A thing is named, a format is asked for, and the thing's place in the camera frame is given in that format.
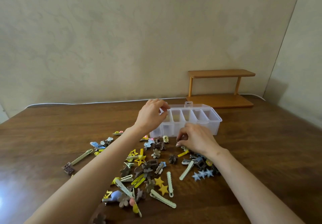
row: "woman's right hand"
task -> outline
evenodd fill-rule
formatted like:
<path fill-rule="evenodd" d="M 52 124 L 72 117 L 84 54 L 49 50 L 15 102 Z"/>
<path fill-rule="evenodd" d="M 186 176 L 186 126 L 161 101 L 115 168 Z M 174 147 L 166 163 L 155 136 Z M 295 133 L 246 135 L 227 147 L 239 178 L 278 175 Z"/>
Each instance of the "woman's right hand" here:
<path fill-rule="evenodd" d="M 207 158 L 210 154 L 221 149 L 211 131 L 198 124 L 186 123 L 185 126 L 180 129 L 177 140 L 180 141 L 177 142 L 176 147 L 186 146 L 188 149 L 202 154 Z"/>

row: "small wooden rack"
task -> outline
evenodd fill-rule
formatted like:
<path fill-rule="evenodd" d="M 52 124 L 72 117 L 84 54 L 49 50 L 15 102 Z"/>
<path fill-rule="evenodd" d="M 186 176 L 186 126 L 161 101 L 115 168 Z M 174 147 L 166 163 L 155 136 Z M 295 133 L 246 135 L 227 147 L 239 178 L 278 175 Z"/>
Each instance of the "small wooden rack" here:
<path fill-rule="evenodd" d="M 238 94 L 241 77 L 253 77 L 255 73 L 243 69 L 211 70 L 211 71 L 189 71 L 190 85 L 188 101 L 194 104 L 205 104 L 213 108 L 238 108 L 252 107 L 254 104 Z M 233 94 L 203 94 L 191 95 L 194 78 L 238 78 L 235 92 Z"/>

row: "clear plastic container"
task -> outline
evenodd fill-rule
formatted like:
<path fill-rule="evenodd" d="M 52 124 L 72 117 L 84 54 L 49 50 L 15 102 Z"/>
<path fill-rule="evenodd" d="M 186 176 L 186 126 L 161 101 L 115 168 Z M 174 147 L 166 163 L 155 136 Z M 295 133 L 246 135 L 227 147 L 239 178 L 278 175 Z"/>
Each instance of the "clear plastic container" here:
<path fill-rule="evenodd" d="M 166 119 L 157 129 L 150 132 L 150 137 L 176 137 L 180 128 L 187 122 L 205 126 L 216 135 L 221 121 L 223 120 L 212 107 L 204 104 L 194 105 L 187 101 L 184 105 L 170 105 Z"/>

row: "beige textured wall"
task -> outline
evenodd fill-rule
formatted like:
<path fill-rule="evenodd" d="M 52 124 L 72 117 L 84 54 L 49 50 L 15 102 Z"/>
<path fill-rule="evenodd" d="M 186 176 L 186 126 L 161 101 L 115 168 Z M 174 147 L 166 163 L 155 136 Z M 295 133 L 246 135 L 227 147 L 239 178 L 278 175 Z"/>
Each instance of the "beige textured wall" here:
<path fill-rule="evenodd" d="M 188 93 L 189 70 L 256 73 L 263 95 L 296 0 L 1 0 L 0 103 L 91 102 Z M 196 80 L 194 94 L 235 79 Z"/>
<path fill-rule="evenodd" d="M 322 0 L 298 0 L 265 99 L 322 128 Z"/>

